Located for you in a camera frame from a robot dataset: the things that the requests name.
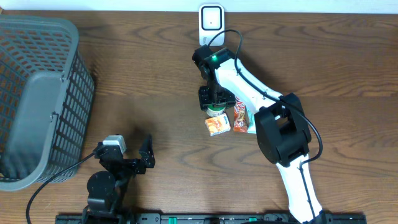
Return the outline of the green lid jar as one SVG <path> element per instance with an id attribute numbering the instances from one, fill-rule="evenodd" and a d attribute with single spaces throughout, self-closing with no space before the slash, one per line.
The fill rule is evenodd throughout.
<path id="1" fill-rule="evenodd" d="M 209 105 L 206 109 L 206 113 L 210 117 L 217 117 L 219 115 L 222 115 L 225 112 L 225 107 L 214 107 Z"/>

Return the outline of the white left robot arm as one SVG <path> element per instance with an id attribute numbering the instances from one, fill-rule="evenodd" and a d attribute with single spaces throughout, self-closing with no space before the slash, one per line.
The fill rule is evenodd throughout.
<path id="1" fill-rule="evenodd" d="M 127 150 L 122 135 L 110 135 L 99 142 L 94 157 L 105 168 L 93 174 L 87 182 L 88 205 L 83 210 L 82 223 L 127 223 L 131 213 L 122 209 L 129 182 L 155 166 L 152 136 L 148 135 L 139 148 L 140 158 L 125 159 Z"/>

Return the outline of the small orange box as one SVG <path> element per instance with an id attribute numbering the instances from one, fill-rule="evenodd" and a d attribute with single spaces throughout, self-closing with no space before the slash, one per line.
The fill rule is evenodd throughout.
<path id="1" fill-rule="evenodd" d="M 225 133 L 231 130 L 231 125 L 226 113 L 205 120 L 210 136 Z"/>

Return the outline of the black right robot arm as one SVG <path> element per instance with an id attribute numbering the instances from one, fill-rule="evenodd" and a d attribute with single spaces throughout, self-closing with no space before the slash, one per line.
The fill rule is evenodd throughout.
<path id="1" fill-rule="evenodd" d="M 290 213 L 300 223 L 315 221 L 322 206 L 310 177 L 308 144 L 317 130 L 305 117 L 299 98 L 263 84 L 227 48 L 213 52 L 202 45 L 192 60 L 207 82 L 198 91 L 201 110 L 227 108 L 235 98 L 241 100 L 254 115 L 261 152 L 282 176 Z"/>

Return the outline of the red chocolate bar wrapper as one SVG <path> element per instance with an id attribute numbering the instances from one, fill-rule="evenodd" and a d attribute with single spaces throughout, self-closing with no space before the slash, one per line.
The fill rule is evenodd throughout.
<path id="1" fill-rule="evenodd" d="M 246 122 L 246 106 L 237 96 L 235 96 L 235 100 L 236 102 L 234 105 L 233 131 L 239 133 L 247 133 L 248 124 Z"/>

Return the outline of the light green tissue pack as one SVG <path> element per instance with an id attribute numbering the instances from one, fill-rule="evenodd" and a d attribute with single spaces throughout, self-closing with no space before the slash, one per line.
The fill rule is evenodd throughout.
<path id="1" fill-rule="evenodd" d="M 249 108 L 246 108 L 247 116 L 249 118 L 248 124 L 248 134 L 256 134 L 256 124 L 254 119 L 254 114 L 251 112 Z"/>

